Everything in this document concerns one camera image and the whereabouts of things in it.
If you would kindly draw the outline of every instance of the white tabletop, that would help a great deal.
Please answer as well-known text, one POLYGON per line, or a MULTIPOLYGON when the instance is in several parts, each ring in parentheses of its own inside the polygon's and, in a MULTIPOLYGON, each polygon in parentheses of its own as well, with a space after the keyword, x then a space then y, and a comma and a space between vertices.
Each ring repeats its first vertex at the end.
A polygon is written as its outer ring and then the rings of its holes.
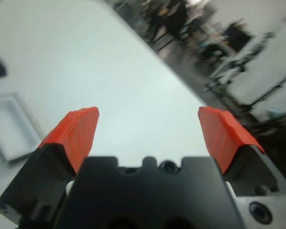
POLYGON ((0 95, 17 92, 44 135, 69 111, 96 106, 90 155, 123 166, 208 156, 202 102, 101 2, 0 1, 0 58, 0 95))

